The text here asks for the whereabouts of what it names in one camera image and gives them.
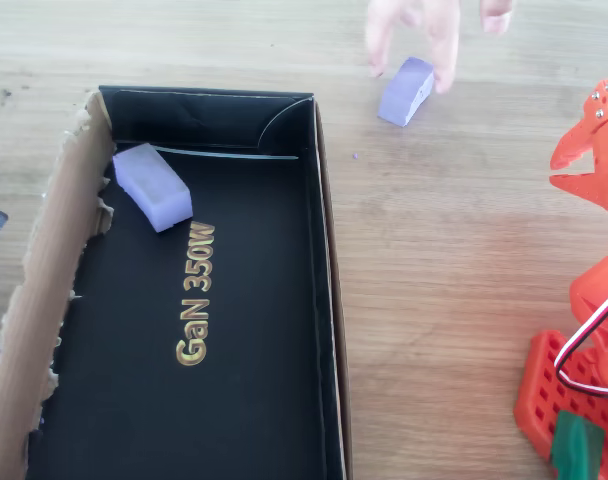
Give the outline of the person's hand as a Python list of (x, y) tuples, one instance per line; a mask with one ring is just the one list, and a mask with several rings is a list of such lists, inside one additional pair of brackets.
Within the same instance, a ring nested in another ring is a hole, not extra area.
[(371, 1), (368, 4), (365, 42), (370, 73), (382, 75), (394, 28), (402, 22), (423, 28), (430, 47), (434, 69), (434, 88), (447, 92), (453, 85), (458, 59), (461, 7), (458, 1)]

